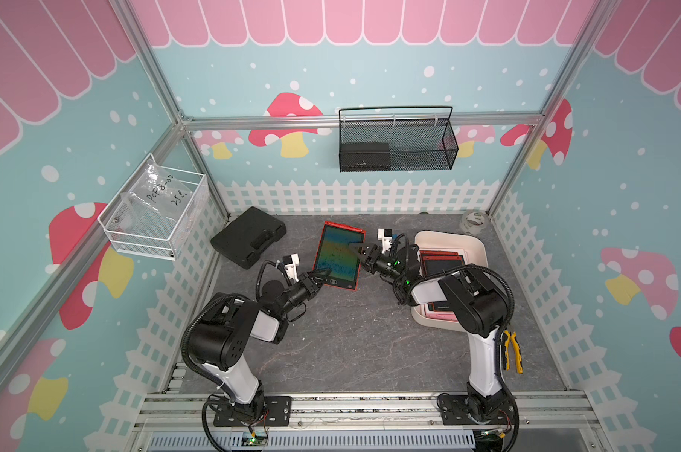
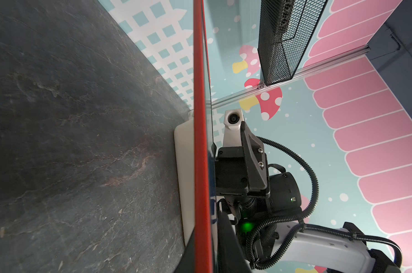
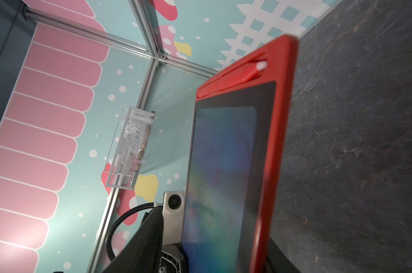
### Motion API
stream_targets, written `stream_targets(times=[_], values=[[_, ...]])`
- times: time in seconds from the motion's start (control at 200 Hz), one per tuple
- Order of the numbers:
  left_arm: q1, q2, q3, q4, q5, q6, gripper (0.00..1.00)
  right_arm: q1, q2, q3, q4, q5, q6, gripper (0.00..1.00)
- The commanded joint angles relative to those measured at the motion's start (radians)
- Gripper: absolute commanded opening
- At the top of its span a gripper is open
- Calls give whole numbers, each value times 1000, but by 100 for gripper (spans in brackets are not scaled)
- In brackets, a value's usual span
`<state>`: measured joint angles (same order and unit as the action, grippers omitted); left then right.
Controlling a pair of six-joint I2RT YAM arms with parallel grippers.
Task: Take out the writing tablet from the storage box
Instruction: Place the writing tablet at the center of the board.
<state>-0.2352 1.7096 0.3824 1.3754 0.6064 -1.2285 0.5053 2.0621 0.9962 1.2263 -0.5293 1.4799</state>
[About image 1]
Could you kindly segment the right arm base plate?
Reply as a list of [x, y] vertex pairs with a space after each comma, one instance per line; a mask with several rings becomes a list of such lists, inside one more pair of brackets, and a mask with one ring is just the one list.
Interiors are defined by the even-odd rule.
[[442, 393], [436, 406], [445, 426], [501, 425], [510, 427], [518, 419], [511, 397], [499, 392], [491, 397]]

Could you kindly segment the red frame writing tablet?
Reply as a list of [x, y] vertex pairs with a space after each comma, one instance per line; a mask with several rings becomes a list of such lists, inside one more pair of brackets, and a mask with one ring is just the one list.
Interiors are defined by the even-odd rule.
[[326, 221], [316, 253], [313, 270], [326, 286], [357, 290], [360, 263], [351, 245], [362, 244], [366, 231]]

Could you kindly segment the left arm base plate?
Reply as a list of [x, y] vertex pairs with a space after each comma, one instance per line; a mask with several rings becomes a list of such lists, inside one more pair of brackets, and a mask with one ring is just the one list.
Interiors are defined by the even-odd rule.
[[291, 397], [262, 397], [250, 404], [231, 404], [226, 399], [217, 402], [212, 424], [214, 427], [287, 427], [291, 416]]

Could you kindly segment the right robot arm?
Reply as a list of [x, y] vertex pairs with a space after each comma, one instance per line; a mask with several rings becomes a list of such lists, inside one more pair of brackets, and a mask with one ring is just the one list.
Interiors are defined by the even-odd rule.
[[401, 247], [403, 239], [403, 235], [393, 239], [388, 250], [373, 243], [351, 244], [348, 249], [362, 269], [391, 284], [400, 305], [440, 303], [468, 335], [466, 396], [453, 403], [444, 395], [440, 409], [457, 412], [477, 424], [509, 414], [513, 395], [502, 376], [502, 339], [515, 312], [515, 300], [508, 284], [495, 271], [469, 263], [464, 250]]

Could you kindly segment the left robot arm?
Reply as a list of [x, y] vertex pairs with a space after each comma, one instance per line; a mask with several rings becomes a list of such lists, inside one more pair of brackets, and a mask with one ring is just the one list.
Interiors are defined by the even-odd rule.
[[250, 340], [279, 344], [285, 337], [289, 316], [305, 307], [329, 281], [330, 269], [315, 269], [291, 277], [280, 263], [266, 261], [257, 275], [255, 297], [215, 294], [189, 322], [180, 341], [181, 357], [195, 374], [222, 392], [211, 395], [208, 406], [226, 406], [232, 417], [255, 426], [269, 413], [261, 380], [244, 357]]

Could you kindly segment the white plastic storage box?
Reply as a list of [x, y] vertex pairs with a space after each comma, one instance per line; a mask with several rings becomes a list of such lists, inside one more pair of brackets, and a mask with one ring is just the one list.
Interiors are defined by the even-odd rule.
[[[415, 236], [415, 243], [419, 250], [437, 250], [438, 252], [455, 252], [464, 256], [466, 263], [487, 267], [485, 245], [476, 237], [470, 235], [455, 235], [433, 231], [421, 231]], [[428, 318], [426, 308], [417, 306], [411, 308], [411, 315], [419, 325], [447, 331], [465, 330], [453, 316], [451, 319]]]

